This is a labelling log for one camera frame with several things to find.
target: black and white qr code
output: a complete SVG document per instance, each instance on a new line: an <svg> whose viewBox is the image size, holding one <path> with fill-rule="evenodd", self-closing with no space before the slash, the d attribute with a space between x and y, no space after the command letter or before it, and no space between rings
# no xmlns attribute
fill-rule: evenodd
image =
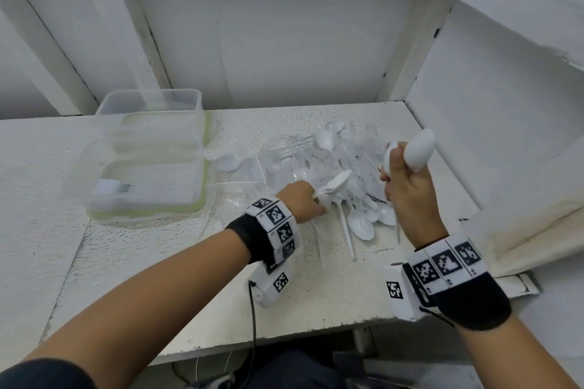
<svg viewBox="0 0 584 389"><path fill-rule="evenodd" d="M460 258L463 259L463 262L466 263L466 266L471 266L481 260L481 256L478 255L468 241L455 246L454 249L456 249Z"/></svg>
<svg viewBox="0 0 584 389"><path fill-rule="evenodd" d="M292 237L294 233L292 232L292 227L290 226L290 222L284 223L277 229L278 237L280 238L280 242L283 243L288 238Z"/></svg>
<svg viewBox="0 0 584 389"><path fill-rule="evenodd" d="M430 263L429 260L424 260L422 263L412 265L412 269L422 284L428 284L440 278L440 275L438 275L434 269L434 266L432 266L432 263Z"/></svg>
<svg viewBox="0 0 584 389"><path fill-rule="evenodd" d="M286 260L290 255L292 255L295 249L296 246L294 245L293 239L286 243L284 246L282 246L282 256L284 257L284 260Z"/></svg>
<svg viewBox="0 0 584 389"><path fill-rule="evenodd" d="M387 290L390 292L391 298L400 298L401 300L404 299L404 295L401 292L401 288L399 287L398 282L385 282L387 284Z"/></svg>
<svg viewBox="0 0 584 389"><path fill-rule="evenodd" d="M284 286L287 284L288 284L288 277L286 276L286 274L284 274L282 272L282 274L280 274L280 276L274 282L274 287L276 288L276 290L278 292L281 292L281 290L284 289Z"/></svg>
<svg viewBox="0 0 584 389"><path fill-rule="evenodd" d="M270 199L259 199L258 201L256 201L255 203L252 204L252 206L258 208L258 209L263 209L265 208L267 205L269 205L272 201Z"/></svg>
<svg viewBox="0 0 584 389"><path fill-rule="evenodd" d="M277 205L271 209L268 209L266 211L266 215L267 218L270 219L270 221L274 224L280 223L282 220L286 218L286 216L284 216L284 213L281 211L280 208L278 208Z"/></svg>
<svg viewBox="0 0 584 389"><path fill-rule="evenodd" d="M449 275L463 268L454 253L450 250L433 255L432 260L434 260L434 264L438 267L442 275Z"/></svg>

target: tabletop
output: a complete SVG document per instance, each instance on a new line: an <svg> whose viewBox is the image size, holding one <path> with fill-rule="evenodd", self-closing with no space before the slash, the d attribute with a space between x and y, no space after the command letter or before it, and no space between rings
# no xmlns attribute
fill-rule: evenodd
<svg viewBox="0 0 584 389"><path fill-rule="evenodd" d="M408 140L420 125L403 102L293 106L214 111L218 132L206 147L210 158L243 148L258 151L282 134L310 135L332 119L358 128L375 125L387 140ZM192 245L203 218L103 224L62 196L62 186L81 150L100 138L91 117L0 121L0 369L19 361L46 336L113 287L142 269ZM450 232L477 207L437 151L429 168L442 218ZM337 213L324 218L321 261L314 240L303 240L292 258L297 277L273 306L256 310L258 339L306 335L373 324L392 318L385 283L369 261L383 251L403 261L411 250L392 228L376 237L354 237L351 260ZM252 322L246 267L162 351L156 363L245 347Z"/></svg>

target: black cable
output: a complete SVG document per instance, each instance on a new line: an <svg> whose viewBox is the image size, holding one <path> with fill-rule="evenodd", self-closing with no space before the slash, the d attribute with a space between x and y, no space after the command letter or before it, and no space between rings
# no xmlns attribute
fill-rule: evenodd
<svg viewBox="0 0 584 389"><path fill-rule="evenodd" d="M255 358L255 347L256 347L256 325L255 325L255 306L253 305L253 296L252 296L252 287L256 286L256 282L252 282L252 280L248 280L248 291L249 291L249 302L252 305L252 326L253 326L253 346L252 346L252 359L249 362L249 371L248 376L245 377L244 385L241 389L245 389L248 386L249 378L252 376L253 370L253 359Z"/></svg>
<svg viewBox="0 0 584 389"><path fill-rule="evenodd" d="M435 312L432 312L432 311L426 309L425 307L420 306L420 311L425 312L426 314L434 315L434 317L437 317L437 318L441 319L444 323L448 323L450 326L454 327L454 323L452 323L451 321L445 319L441 315L438 315Z"/></svg>
<svg viewBox="0 0 584 389"><path fill-rule="evenodd" d="M190 384L190 382L189 382L189 381L188 381L186 378L184 378L182 375L180 375L180 374L178 373L178 371L177 371L177 370L176 370L176 368L175 368L175 364L176 364L176 362L172 362L172 363L171 363L171 368L172 368L172 371L173 371L173 372L174 372L174 374L175 374L175 377L176 377L176 378L178 378L179 380L182 380L182 381L184 381L184 382L186 383L186 385L189 385L189 384Z"/></svg>

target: transparent plastic container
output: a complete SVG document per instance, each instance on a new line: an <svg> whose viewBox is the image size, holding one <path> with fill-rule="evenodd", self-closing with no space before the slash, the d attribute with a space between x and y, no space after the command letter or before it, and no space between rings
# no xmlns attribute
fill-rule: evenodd
<svg viewBox="0 0 584 389"><path fill-rule="evenodd" d="M94 124L119 150L171 143L206 144L213 120L198 90L119 90L110 92Z"/></svg>
<svg viewBox="0 0 584 389"><path fill-rule="evenodd" d="M199 143L194 150L153 146L119 150L112 142L87 145L69 174L65 196L95 220L123 222L185 215L203 207L214 182Z"/></svg>

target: person's right hand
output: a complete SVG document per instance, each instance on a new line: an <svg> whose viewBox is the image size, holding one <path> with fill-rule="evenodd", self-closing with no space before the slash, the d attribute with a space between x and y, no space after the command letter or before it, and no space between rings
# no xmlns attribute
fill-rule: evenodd
<svg viewBox="0 0 584 389"><path fill-rule="evenodd" d="M436 191L428 167L412 172L404 161L407 143L399 142L390 153L390 177L381 169L380 179L385 183L385 198L390 200L395 215L406 237L416 248L421 248L448 231L438 211Z"/></svg>

